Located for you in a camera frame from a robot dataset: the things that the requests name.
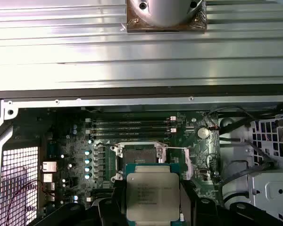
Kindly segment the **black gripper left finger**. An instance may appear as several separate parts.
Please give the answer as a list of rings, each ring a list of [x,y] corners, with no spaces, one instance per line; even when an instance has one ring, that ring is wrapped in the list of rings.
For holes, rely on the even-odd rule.
[[[59,207],[34,226],[126,226],[127,218],[122,213],[125,202],[126,181],[114,183],[110,198],[97,199],[89,209],[78,203]]]

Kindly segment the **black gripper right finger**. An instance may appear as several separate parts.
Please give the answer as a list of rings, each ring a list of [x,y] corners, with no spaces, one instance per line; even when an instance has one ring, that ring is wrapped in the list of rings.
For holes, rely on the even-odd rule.
[[[226,209],[213,200],[199,198],[192,184],[180,182],[181,211],[188,226],[282,226],[283,222],[245,202]]]

